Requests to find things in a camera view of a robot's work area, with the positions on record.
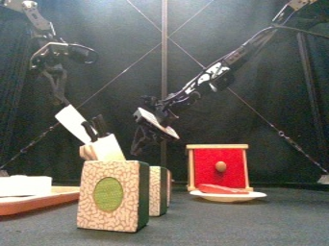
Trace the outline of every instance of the white plate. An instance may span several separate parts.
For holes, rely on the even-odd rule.
[[[266,197],[265,193],[261,192],[250,192],[249,194],[213,194],[204,193],[200,190],[190,191],[190,194],[194,196],[200,196],[209,201],[220,202],[220,203],[234,203],[234,202],[246,202],[260,197]]]

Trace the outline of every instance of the green oval label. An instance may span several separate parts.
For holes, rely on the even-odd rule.
[[[118,179],[109,177],[99,181],[94,189],[94,201],[102,211],[115,211],[123,199],[123,188]]]

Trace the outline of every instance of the red object on plate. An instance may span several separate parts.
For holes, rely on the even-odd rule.
[[[200,184],[198,189],[204,193],[212,193],[212,194],[234,194],[234,195],[245,195],[249,194],[248,191],[241,190],[238,188],[230,188],[226,186],[221,186],[217,184]]]

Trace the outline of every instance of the red wooden box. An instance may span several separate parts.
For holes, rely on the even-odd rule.
[[[200,184],[222,185],[252,191],[248,178],[246,144],[189,144],[188,190]]]

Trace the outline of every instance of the white object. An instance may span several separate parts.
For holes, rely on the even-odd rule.
[[[71,134],[86,144],[91,142],[91,138],[86,132],[82,123],[86,121],[73,105],[67,106],[55,116],[60,124],[71,132]]]
[[[153,125],[155,126],[163,133],[166,133],[167,135],[170,135],[173,138],[175,139],[181,139],[175,130],[167,126],[166,128],[159,124],[154,114],[149,111],[146,111],[142,108],[138,108],[138,111],[134,113],[134,115],[137,117],[143,117],[145,120]]]
[[[52,178],[47,176],[0,177],[0,197],[48,195],[51,194],[51,181]]]
[[[98,138],[98,140],[81,146],[81,157],[86,160],[126,160],[115,135]]]
[[[256,198],[266,197],[265,193],[261,192],[250,192],[249,194],[214,194],[214,193],[205,193],[200,190],[190,191],[190,194],[194,196],[200,196],[209,201],[220,202],[220,203],[237,203],[237,202],[246,202]]]

